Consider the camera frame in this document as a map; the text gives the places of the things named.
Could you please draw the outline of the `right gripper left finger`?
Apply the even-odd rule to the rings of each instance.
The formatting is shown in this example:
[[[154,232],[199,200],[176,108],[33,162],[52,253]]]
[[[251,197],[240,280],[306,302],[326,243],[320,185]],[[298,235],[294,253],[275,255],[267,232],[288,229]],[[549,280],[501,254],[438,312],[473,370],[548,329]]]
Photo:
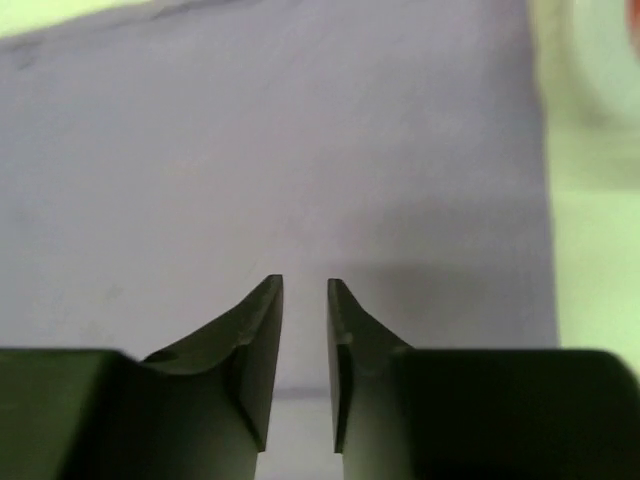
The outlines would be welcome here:
[[[5,479],[251,479],[267,442],[283,307],[270,275],[237,306],[135,360],[1,353]]]

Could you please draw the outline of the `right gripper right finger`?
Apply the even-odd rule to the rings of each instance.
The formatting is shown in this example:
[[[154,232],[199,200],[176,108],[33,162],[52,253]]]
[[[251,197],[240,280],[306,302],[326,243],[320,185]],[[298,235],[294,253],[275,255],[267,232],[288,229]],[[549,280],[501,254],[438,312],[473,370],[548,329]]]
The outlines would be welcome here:
[[[635,479],[639,383],[583,349],[426,349],[327,284],[334,449],[348,479]]]

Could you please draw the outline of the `purple t-shirt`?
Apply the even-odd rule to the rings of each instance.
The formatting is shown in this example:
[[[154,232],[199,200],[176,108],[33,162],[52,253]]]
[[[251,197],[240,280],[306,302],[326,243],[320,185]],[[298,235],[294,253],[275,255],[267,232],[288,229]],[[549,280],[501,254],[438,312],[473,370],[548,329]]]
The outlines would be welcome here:
[[[1,44],[1,341],[142,357],[285,279],[277,393],[327,393],[326,283],[405,340],[557,341],[523,1],[158,1]]]

